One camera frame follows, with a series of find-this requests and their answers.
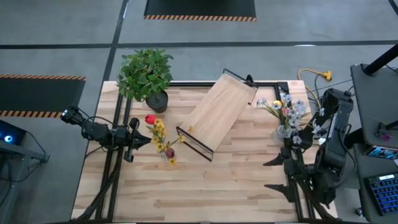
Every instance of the green leaves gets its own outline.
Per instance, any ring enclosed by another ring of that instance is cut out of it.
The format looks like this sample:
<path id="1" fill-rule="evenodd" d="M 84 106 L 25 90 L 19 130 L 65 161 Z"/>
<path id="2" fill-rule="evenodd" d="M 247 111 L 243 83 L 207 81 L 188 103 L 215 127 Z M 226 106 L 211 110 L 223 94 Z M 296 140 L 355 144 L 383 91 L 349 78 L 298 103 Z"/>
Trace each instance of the green leaves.
<path id="1" fill-rule="evenodd" d="M 122 55 L 123 63 L 118 75 L 120 94 L 142 101 L 153 93 L 167 89 L 173 79 L 168 65 L 171 55 L 165 50 L 135 50 L 134 55 Z"/>

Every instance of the keyboard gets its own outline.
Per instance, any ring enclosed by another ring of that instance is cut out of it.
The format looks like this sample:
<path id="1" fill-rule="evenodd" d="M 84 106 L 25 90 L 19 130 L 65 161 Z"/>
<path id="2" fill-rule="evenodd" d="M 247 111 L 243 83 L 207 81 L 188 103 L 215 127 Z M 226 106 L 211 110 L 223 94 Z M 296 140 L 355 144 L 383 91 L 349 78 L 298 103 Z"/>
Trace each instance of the keyboard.
<path id="1" fill-rule="evenodd" d="M 380 215 L 398 213 L 398 174 L 365 178 Z"/>

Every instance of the wooden table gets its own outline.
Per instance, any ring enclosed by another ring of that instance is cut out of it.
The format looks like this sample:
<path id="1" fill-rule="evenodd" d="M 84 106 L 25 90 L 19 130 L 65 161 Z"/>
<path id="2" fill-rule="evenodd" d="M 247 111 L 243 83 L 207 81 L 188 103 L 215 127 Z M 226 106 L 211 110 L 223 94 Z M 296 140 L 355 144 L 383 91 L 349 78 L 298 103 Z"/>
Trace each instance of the wooden table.
<path id="1" fill-rule="evenodd" d="M 287 81 L 295 100 L 307 100 L 303 81 Z M 168 138 L 175 139 L 175 127 L 195 109 L 210 87 L 170 87 L 169 107 L 162 118 Z M 116 82 L 105 82 L 99 99 L 97 116 L 113 119 L 118 88 Z M 275 100 L 275 90 L 260 87 L 259 98 Z M 123 108 L 119 123 L 122 123 Z M 133 101 L 130 118 L 141 121 L 139 131 L 149 136 L 144 117 L 154 112 L 145 104 Z M 272 140 L 278 120 L 256 104 L 247 105 L 226 137 L 218 146 L 213 162 L 202 158 L 186 145 L 173 146 L 177 164 L 162 161 L 153 144 L 134 151 L 134 162 L 123 161 L 118 185 L 114 222 L 294 222 L 293 203 L 264 184 L 286 184 L 283 166 L 264 167 L 262 163 L 280 152 Z M 88 152 L 99 145 L 91 142 Z M 303 155 L 313 163 L 317 147 Z M 106 153 L 96 151 L 86 158 L 76 195 L 72 218 L 78 217 L 94 199 L 101 184 Z M 304 217 L 308 217 L 300 193 Z M 329 212 L 336 215 L 334 204 Z"/>

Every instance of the orange and black striped tape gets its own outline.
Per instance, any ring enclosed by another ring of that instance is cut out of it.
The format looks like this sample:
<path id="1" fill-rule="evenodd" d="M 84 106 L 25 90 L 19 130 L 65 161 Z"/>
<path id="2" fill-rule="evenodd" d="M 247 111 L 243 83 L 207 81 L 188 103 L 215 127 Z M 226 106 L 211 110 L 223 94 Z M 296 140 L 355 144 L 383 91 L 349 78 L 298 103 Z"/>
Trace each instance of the orange and black striped tape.
<path id="1" fill-rule="evenodd" d="M 13 75 L 13 74 L 0 74 L 0 78 L 31 78 L 31 79 L 58 79 L 58 80 L 83 80 L 86 77 L 81 76 L 58 76 L 58 75 Z"/>
<path id="2" fill-rule="evenodd" d="M 194 21 L 235 21 L 235 22 L 255 22 L 255 17 L 249 16 L 170 16 L 170 15 L 148 15 L 144 19 L 162 20 L 194 20 Z"/>
<path id="3" fill-rule="evenodd" d="M 0 117 L 12 116 L 12 117 L 24 117 L 24 118 L 60 118 L 62 112 L 53 111 L 0 111 Z"/>

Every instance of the gray floor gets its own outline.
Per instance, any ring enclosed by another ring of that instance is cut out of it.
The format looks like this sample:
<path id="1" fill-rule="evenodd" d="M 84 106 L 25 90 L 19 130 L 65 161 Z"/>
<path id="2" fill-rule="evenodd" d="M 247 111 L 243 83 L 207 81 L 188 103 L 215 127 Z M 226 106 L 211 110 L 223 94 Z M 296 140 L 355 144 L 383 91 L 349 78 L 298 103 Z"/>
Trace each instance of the gray floor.
<path id="1" fill-rule="evenodd" d="M 1 44 L 110 44 L 122 0 L 43 1 L 0 0 Z M 256 0 L 257 22 L 145 21 L 145 0 L 130 0 L 120 43 L 206 41 L 394 40 L 398 22 L 388 1 Z M 318 79 L 318 87 L 350 80 L 349 66 L 369 63 L 390 45 L 331 47 L 171 48 L 175 80 L 216 80 L 223 68 L 252 74 L 256 80 L 296 79 L 301 68 L 331 70 L 333 79 Z M 120 69 L 118 49 L 110 80 Z M 0 50 L 0 73 L 83 75 L 88 80 L 80 101 L 95 112 L 109 49 Z M 398 66 L 394 61 L 391 66 Z M 305 83 L 314 88 L 311 73 Z M 334 86 L 347 90 L 351 82 Z M 61 222 L 70 218 L 87 142 L 80 129 L 59 120 L 6 118 L 32 132 L 51 154 L 50 162 L 23 182 L 10 223 Z M 360 127 L 358 109 L 350 117 Z M 335 200 L 344 220 L 365 222 L 353 214 L 358 191 L 342 188 Z"/>

